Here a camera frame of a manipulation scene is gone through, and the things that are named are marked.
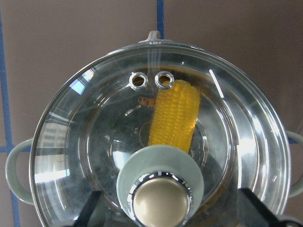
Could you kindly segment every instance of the lid knob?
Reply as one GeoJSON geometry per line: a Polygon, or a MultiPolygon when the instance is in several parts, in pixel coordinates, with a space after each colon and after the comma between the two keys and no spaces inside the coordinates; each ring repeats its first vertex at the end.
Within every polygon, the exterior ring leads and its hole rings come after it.
{"type": "Polygon", "coordinates": [[[188,213],[187,192],[169,178],[151,179],[137,189],[133,209],[136,218],[147,227],[175,227],[188,213]]]}

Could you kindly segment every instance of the pot handle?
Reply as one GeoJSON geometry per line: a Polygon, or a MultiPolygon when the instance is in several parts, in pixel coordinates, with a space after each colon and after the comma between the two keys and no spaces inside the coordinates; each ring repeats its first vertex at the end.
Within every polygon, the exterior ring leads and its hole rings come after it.
{"type": "MultiPolygon", "coordinates": [[[[294,139],[295,141],[300,143],[301,146],[303,147],[303,136],[294,133],[292,131],[286,131],[286,134],[289,138],[294,139]]],[[[302,192],[303,192],[303,174],[301,175],[300,179],[290,187],[288,197],[289,198],[294,197],[302,192]]]]}
{"type": "Polygon", "coordinates": [[[27,204],[34,204],[32,194],[28,192],[19,182],[17,173],[16,173],[16,160],[18,158],[18,155],[22,150],[24,150],[26,147],[31,146],[33,142],[33,139],[29,139],[26,141],[23,141],[16,145],[11,152],[9,153],[9,156],[6,160],[5,164],[5,176],[6,180],[8,182],[9,188],[11,191],[20,199],[21,201],[27,203],[27,204]]]}

